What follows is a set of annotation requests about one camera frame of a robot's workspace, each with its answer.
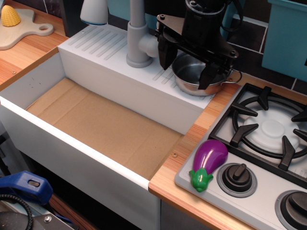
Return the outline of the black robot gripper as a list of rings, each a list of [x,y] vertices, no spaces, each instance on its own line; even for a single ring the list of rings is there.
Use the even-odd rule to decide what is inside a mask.
[[[181,50],[206,63],[200,74],[199,90],[225,80],[220,69],[231,69],[239,53],[220,33],[220,17],[187,14],[185,18],[166,14],[157,16],[155,31],[161,67],[166,70]]]

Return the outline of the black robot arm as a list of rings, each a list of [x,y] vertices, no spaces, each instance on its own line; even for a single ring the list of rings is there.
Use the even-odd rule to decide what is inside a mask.
[[[167,69],[181,50],[205,63],[200,90],[205,90],[216,76],[230,73],[238,52],[220,33],[230,3],[229,0],[187,0],[185,17],[159,14],[155,35],[162,68]]]

